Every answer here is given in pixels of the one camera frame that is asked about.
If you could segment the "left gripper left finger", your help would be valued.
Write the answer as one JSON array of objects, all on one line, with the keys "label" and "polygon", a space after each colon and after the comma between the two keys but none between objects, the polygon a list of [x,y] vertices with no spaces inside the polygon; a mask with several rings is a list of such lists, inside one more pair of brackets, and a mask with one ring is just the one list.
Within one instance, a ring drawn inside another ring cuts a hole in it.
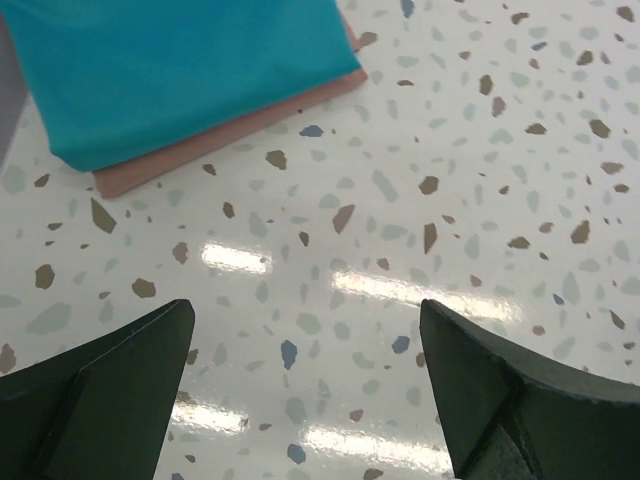
[{"label": "left gripper left finger", "polygon": [[153,478],[194,324],[173,300],[2,377],[2,478]]}]

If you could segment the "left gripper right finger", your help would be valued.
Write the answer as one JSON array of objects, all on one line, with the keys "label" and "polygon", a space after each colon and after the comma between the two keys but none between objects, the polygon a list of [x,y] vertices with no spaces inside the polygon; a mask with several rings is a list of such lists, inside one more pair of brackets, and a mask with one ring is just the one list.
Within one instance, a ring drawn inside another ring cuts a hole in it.
[{"label": "left gripper right finger", "polygon": [[457,479],[636,479],[639,388],[569,367],[435,300],[420,334]]}]

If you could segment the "teal t shirt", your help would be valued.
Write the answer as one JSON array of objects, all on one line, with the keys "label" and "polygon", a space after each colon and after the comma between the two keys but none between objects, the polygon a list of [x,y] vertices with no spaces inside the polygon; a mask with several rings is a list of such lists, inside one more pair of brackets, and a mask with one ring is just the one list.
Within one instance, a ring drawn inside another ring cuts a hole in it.
[{"label": "teal t shirt", "polygon": [[5,1],[51,152],[110,167],[360,67],[333,1]]}]

